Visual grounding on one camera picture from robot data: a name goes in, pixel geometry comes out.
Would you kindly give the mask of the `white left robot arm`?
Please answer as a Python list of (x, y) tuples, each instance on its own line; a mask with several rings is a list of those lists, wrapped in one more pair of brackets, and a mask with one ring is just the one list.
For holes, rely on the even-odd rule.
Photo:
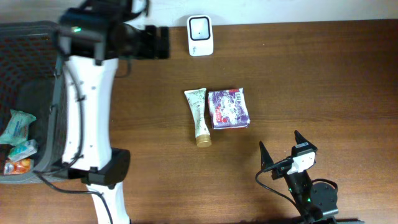
[(131, 25), (149, 11), (149, 1), (85, 1), (60, 17), (55, 33), (67, 91), (67, 141), (57, 175), (86, 185), (100, 223), (131, 222), (123, 194), (131, 155), (109, 138), (119, 63), (170, 55), (167, 27)]

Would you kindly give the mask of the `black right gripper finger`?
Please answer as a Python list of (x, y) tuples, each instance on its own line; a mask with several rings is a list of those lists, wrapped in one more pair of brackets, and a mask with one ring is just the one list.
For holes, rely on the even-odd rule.
[(298, 146), (307, 146), (310, 142), (304, 138), (298, 130), (294, 131), (295, 134), (295, 141)]
[(261, 152), (261, 169), (267, 170), (274, 165), (274, 161), (262, 141), (259, 142), (259, 148)]

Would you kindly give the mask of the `mint green wipes pack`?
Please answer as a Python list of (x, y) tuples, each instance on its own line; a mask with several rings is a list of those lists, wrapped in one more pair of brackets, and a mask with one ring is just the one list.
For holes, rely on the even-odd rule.
[(37, 118), (23, 111), (10, 110), (11, 118), (1, 134), (1, 144), (16, 146), (27, 141), (29, 126)]

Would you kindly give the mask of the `white barcode scanner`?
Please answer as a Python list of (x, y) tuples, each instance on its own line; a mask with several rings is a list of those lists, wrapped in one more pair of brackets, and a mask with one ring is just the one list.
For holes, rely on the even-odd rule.
[(187, 19), (188, 50), (192, 57), (211, 55), (214, 51), (213, 28), (207, 15)]

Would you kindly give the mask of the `small teal tissue pack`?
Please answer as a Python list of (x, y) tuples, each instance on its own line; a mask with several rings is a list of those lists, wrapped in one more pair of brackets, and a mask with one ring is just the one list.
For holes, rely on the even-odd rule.
[(38, 150), (37, 141), (35, 139), (31, 139), (13, 147), (10, 150), (8, 158), (12, 162), (17, 162), (35, 154), (37, 150)]

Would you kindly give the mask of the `purple tissue pack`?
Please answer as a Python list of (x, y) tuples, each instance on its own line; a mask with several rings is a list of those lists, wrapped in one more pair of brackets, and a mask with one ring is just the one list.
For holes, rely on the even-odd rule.
[(251, 122), (243, 88), (210, 91), (208, 106), (213, 129), (246, 128)]

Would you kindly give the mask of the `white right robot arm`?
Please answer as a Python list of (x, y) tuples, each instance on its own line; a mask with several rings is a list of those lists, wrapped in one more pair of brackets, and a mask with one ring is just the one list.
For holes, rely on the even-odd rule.
[[(338, 213), (338, 185), (327, 179), (311, 179), (307, 170), (316, 164), (318, 148), (294, 131), (295, 142), (291, 155), (274, 162), (263, 142), (259, 142), (261, 169), (255, 175), (256, 182), (265, 189), (287, 199), (298, 210), (300, 216), (295, 223), (336, 223)], [(283, 178), (292, 198), (266, 186), (259, 181), (259, 176), (271, 172), (272, 179)]]

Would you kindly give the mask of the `small orange tissue pack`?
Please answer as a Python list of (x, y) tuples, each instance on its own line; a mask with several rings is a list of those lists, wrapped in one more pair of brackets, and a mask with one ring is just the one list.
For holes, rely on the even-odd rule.
[(34, 166), (33, 159), (22, 159), (16, 162), (7, 160), (4, 165), (4, 175), (19, 175), (30, 171)]

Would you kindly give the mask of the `dark grey plastic basket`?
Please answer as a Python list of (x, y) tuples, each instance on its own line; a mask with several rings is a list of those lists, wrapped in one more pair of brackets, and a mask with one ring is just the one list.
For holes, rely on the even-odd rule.
[(67, 103), (61, 63), (53, 46), (56, 23), (1, 24), (1, 129), (11, 110), (32, 114), (29, 138), (38, 143), (35, 170), (50, 170), (62, 160)]

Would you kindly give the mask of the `white Pantene tube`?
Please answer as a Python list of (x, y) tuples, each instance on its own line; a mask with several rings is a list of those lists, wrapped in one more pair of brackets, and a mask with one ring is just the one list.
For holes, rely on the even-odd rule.
[(205, 122), (206, 88), (185, 90), (184, 94), (194, 120), (196, 144), (198, 147), (209, 147), (212, 142), (210, 131)]

